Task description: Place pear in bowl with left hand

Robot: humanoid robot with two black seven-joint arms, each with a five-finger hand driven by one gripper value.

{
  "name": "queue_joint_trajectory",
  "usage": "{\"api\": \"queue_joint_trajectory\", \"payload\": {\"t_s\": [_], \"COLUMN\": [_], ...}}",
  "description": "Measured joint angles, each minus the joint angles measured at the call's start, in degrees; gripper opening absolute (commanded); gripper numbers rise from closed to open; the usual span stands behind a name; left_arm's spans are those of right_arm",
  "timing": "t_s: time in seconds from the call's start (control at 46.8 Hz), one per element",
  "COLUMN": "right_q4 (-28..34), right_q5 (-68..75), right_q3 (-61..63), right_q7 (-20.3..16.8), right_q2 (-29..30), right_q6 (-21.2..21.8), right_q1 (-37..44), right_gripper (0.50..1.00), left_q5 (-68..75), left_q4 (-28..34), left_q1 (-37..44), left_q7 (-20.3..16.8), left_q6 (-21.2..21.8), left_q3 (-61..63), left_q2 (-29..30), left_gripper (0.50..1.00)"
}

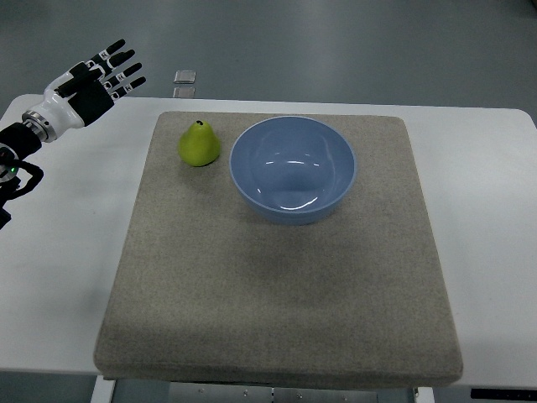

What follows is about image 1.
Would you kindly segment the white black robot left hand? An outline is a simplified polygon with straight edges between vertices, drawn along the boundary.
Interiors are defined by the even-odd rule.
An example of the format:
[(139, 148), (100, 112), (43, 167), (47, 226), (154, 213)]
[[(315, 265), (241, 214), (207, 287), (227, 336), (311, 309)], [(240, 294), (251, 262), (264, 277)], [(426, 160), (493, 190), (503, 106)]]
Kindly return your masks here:
[(119, 99), (142, 86), (146, 78), (134, 77), (142, 64), (128, 64), (135, 51), (124, 50), (125, 44), (120, 39), (54, 79), (41, 103), (22, 115), (23, 125), (40, 141), (50, 143), (72, 128), (93, 124)]

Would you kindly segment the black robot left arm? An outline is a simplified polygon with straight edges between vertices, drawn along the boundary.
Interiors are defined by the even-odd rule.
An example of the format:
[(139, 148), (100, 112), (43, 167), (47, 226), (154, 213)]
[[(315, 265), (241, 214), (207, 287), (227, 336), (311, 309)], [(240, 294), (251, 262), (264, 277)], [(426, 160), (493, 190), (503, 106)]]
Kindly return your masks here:
[(1, 228), (11, 221), (5, 204), (35, 189), (44, 172), (25, 159), (41, 148), (41, 140), (31, 128), (13, 123), (1, 130)]

